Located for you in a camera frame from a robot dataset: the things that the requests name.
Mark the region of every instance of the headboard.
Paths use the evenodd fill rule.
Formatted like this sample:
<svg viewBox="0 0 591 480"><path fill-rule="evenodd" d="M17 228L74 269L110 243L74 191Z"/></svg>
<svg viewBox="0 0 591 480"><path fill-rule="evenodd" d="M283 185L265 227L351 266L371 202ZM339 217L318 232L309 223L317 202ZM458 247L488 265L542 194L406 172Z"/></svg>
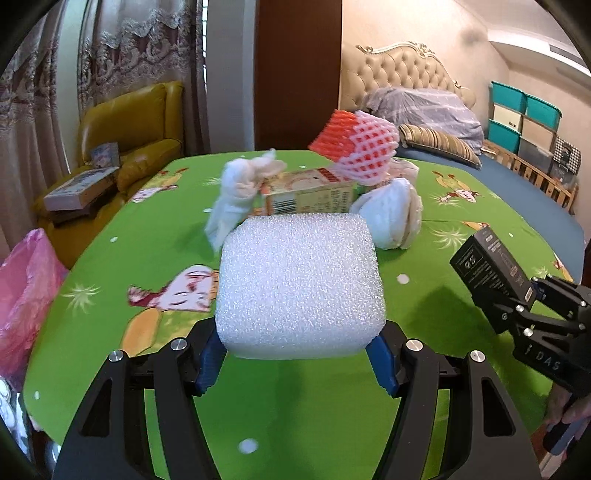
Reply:
<svg viewBox="0 0 591 480"><path fill-rule="evenodd" d="M340 109L357 110L366 93L388 85L449 90L468 108L476 104L474 92L452 80L435 53L422 43L396 43L377 50L343 44Z"/></svg>

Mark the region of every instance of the blue bed sheet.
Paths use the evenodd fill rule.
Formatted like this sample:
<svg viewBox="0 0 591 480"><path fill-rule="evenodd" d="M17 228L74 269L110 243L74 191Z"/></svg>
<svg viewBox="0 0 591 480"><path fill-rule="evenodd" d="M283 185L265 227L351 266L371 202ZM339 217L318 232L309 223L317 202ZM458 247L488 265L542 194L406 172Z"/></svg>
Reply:
<svg viewBox="0 0 591 480"><path fill-rule="evenodd" d="M480 156L480 170L413 148L400 147L396 155L453 166L470 173L519 213L551 246L573 278L580 282L585 249L583 229L574 217L531 183L484 155Z"/></svg>

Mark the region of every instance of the white foam block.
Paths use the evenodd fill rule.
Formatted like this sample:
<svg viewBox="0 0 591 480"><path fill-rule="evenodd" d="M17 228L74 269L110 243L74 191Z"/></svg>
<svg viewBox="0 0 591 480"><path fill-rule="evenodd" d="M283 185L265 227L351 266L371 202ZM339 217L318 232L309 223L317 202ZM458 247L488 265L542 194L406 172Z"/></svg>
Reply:
<svg viewBox="0 0 591 480"><path fill-rule="evenodd" d="M351 355L385 321L378 261L361 216L252 217L226 238L216 326L234 355Z"/></svg>

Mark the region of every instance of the metal bolt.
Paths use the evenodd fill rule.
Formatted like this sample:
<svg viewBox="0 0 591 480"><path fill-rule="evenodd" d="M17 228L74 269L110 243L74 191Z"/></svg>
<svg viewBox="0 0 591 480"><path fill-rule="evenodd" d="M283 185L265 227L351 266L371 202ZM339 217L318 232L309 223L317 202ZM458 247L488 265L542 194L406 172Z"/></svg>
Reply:
<svg viewBox="0 0 591 480"><path fill-rule="evenodd" d="M184 338L175 338L170 343L170 348L175 351L185 350L187 348L187 341Z"/></svg>
<svg viewBox="0 0 591 480"><path fill-rule="evenodd" d="M475 362L478 362L478 363L482 363L484 360L486 360L484 353L482 353L480 350L471 351L470 358L472 358L472 360L474 360Z"/></svg>
<svg viewBox="0 0 591 480"><path fill-rule="evenodd" d="M423 344L419 340L411 339L407 342L407 348L413 352L419 352L423 349Z"/></svg>
<svg viewBox="0 0 591 480"><path fill-rule="evenodd" d="M113 350L109 354L109 362L118 362L123 358L123 351L122 350Z"/></svg>

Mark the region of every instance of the human hand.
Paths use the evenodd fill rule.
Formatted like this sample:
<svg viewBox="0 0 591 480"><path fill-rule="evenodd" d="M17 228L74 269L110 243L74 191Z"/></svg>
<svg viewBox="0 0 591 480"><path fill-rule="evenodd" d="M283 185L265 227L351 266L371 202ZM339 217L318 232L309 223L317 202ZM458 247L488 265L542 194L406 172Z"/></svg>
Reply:
<svg viewBox="0 0 591 480"><path fill-rule="evenodd" d="M575 421L586 419L581 428L575 435L578 439L581 437L591 417L591 394L584 398L577 399L572 406L565 412L564 407L570 400L570 392L563 387L553 384L550 395L548 395L548 406L546 408L546 425L556 425L558 422L573 423Z"/></svg>

